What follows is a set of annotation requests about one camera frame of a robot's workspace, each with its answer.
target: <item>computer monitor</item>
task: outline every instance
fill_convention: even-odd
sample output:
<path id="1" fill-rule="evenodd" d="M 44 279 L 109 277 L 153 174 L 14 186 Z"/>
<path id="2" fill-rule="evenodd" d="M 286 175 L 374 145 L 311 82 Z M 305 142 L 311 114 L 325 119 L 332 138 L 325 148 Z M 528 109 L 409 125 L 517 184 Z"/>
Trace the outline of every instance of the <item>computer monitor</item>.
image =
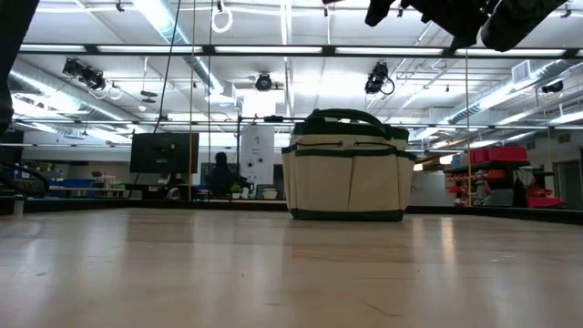
<path id="1" fill-rule="evenodd" d="M 132 173 L 197 173 L 198 160 L 198 133 L 192 134 L 192 147 L 189 133 L 141 133 L 132 140 L 129 170 Z"/>

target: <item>potted plant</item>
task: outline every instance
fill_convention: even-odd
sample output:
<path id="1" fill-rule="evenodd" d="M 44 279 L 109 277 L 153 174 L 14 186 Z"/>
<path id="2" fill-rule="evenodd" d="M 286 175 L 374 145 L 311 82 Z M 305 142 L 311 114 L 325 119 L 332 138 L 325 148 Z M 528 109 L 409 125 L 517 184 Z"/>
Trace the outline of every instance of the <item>potted plant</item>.
<path id="1" fill-rule="evenodd" d="M 240 185 L 235 183 L 232 187 L 230 187 L 230 196 L 234 200 L 238 200 L 240 198 L 240 192 L 241 192 Z"/>

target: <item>bag handle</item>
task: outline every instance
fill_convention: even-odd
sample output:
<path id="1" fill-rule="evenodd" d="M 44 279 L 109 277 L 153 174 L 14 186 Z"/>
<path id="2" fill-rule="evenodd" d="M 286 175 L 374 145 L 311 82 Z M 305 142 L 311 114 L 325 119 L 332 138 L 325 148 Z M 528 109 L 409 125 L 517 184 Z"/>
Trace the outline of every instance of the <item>bag handle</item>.
<path id="1" fill-rule="evenodd" d="M 383 133 L 384 136 L 391 138 L 391 133 L 385 125 L 381 123 L 378 118 L 374 117 L 373 115 L 363 112 L 361 110 L 356 109 L 339 109 L 339 108 L 331 108 L 331 109 L 315 109 L 311 115 L 307 118 L 338 118 L 338 119 L 356 119 L 362 122 L 366 122 L 379 131 Z"/>

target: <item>person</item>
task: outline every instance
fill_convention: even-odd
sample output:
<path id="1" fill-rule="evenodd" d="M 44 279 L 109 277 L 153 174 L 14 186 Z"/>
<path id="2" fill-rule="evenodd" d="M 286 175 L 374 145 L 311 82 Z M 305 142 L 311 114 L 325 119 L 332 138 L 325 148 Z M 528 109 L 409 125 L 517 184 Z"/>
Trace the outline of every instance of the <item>person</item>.
<path id="1" fill-rule="evenodd" d="M 237 181 L 236 175 L 229 170 L 227 154 L 217 153 L 215 167 L 209 176 L 210 192 L 214 197 L 226 197 L 230 195 L 230 187 Z"/>

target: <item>vent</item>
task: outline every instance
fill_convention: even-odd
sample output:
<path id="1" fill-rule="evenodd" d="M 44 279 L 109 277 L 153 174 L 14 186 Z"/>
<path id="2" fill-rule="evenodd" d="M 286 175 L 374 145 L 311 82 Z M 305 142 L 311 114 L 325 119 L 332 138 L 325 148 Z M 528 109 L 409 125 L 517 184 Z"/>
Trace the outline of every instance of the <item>vent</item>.
<path id="1" fill-rule="evenodd" d="M 527 142 L 527 150 L 532 150 L 532 149 L 536 149 L 537 148 L 537 142 L 536 141 L 528 141 Z"/>
<path id="2" fill-rule="evenodd" d="M 559 144 L 568 143 L 568 142 L 571 142 L 571 134 L 570 133 L 565 133 L 565 134 L 558 136 L 558 143 Z"/>
<path id="3" fill-rule="evenodd" d="M 512 67 L 512 83 L 518 84 L 528 79 L 530 79 L 530 60 L 525 60 Z"/>

